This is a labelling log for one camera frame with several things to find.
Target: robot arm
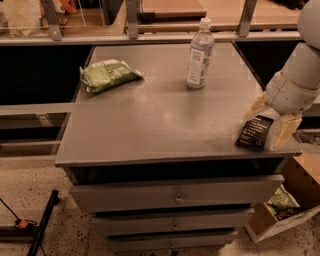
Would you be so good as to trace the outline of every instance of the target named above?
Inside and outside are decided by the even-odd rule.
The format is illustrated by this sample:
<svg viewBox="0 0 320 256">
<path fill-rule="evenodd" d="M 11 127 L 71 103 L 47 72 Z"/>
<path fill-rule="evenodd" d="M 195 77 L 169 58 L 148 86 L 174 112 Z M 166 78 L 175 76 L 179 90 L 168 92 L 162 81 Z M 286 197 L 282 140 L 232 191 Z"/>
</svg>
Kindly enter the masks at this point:
<svg viewBox="0 0 320 256">
<path fill-rule="evenodd" d="M 266 108 L 279 114 L 270 150 L 286 144 L 300 125 L 303 112 L 320 94 L 320 1 L 310 0 L 301 10 L 298 31 L 306 43 L 296 46 L 246 114 L 247 118 L 252 117 Z"/>
</svg>

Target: gray table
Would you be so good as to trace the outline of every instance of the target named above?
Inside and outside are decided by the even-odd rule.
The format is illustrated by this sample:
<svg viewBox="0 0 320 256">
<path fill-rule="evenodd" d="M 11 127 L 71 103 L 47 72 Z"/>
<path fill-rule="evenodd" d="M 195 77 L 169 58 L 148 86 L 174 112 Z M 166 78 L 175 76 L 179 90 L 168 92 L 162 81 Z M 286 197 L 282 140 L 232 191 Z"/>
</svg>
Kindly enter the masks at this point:
<svg viewBox="0 0 320 256">
<path fill-rule="evenodd" d="M 57 166 L 100 166 L 185 159 L 296 154 L 234 145 L 243 115 L 261 88 L 231 43 L 215 45 L 208 84 L 186 87 L 189 45 L 97 47 L 91 63 L 115 58 L 144 74 L 99 95 L 81 88 L 56 157 Z"/>
<path fill-rule="evenodd" d="M 124 60 L 144 74 L 98 95 L 81 88 L 56 165 L 110 251 L 231 243 L 283 182 L 301 148 L 235 146 L 261 88 L 231 43 L 217 43 L 208 84 L 186 87 L 189 45 L 96 47 L 91 63 Z"/>
</svg>

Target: speckled floor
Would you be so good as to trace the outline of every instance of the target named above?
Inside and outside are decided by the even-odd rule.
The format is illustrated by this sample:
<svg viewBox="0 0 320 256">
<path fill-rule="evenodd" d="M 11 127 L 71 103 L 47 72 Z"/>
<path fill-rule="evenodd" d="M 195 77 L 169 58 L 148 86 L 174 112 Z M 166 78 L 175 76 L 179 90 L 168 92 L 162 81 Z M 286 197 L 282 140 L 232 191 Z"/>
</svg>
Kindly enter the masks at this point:
<svg viewBox="0 0 320 256">
<path fill-rule="evenodd" d="M 320 146 L 303 144 L 320 162 Z M 60 203 L 53 209 L 42 247 L 46 255 L 104 256 L 108 252 L 104 239 L 90 227 L 90 215 L 80 212 L 69 195 L 71 183 L 64 171 L 54 166 L 54 155 L 45 146 L 2 146 L 0 148 L 0 196 L 20 217 L 40 221 L 53 189 L 59 190 Z M 1 204 L 0 226 L 13 225 L 14 216 Z M 1 243 L 0 256 L 23 256 L 29 243 Z M 165 256 L 169 250 L 121 253 L 123 256 Z M 39 250 L 37 255 L 44 255 Z M 181 249 L 178 255 L 320 255 L 320 215 L 305 224 L 254 244 L 244 228 L 232 244 L 223 248 Z"/>
</svg>

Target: water bottle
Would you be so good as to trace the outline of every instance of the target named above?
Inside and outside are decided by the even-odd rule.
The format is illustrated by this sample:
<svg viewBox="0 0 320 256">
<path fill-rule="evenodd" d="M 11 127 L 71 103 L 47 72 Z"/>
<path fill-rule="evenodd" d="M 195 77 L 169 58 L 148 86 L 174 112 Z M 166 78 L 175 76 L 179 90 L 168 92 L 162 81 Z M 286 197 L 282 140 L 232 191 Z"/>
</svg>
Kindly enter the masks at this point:
<svg viewBox="0 0 320 256">
<path fill-rule="evenodd" d="M 210 27 L 211 19 L 202 18 L 199 31 L 191 41 L 187 85 L 192 89 L 199 89 L 206 85 L 207 70 L 214 43 Z"/>
</svg>

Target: cardboard box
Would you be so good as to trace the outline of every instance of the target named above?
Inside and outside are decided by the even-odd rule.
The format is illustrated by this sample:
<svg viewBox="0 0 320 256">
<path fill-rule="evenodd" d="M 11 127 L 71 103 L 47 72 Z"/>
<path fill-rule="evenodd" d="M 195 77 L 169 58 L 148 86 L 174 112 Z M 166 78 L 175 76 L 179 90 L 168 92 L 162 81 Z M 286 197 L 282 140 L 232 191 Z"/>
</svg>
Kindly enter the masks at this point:
<svg viewBox="0 0 320 256">
<path fill-rule="evenodd" d="M 245 226 L 255 243 L 305 223 L 320 212 L 320 164 L 316 160 L 303 152 L 288 161 L 282 175 L 285 178 L 284 187 L 303 211 L 279 221 L 266 204 L 257 204 L 255 213 Z"/>
</svg>

